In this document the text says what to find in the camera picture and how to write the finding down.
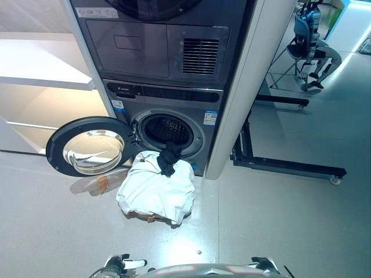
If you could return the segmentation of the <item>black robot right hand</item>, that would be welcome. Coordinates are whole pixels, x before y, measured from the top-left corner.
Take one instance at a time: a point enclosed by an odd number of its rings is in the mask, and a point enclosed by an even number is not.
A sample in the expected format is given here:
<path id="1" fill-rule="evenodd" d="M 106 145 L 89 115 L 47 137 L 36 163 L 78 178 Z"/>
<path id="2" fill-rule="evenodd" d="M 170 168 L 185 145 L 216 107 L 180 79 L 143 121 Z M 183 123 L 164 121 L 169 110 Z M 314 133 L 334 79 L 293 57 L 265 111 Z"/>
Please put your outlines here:
<path id="1" fill-rule="evenodd" d="M 268 257 L 251 257 L 251 259 L 255 268 L 281 275 L 273 259 Z"/>

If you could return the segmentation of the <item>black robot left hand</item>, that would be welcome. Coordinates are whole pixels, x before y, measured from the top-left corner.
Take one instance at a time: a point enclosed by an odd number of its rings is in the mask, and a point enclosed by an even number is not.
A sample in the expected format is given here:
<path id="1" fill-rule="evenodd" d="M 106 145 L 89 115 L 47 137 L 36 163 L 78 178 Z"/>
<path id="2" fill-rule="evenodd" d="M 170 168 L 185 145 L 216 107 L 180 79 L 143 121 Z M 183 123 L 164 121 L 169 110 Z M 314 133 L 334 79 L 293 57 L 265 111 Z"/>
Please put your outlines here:
<path id="1" fill-rule="evenodd" d="M 109 256 L 104 266 L 114 268 L 118 273 L 117 277 L 124 277 L 128 270 L 142 268 L 146 265 L 145 259 L 130 259 L 129 254 L 121 254 Z"/>

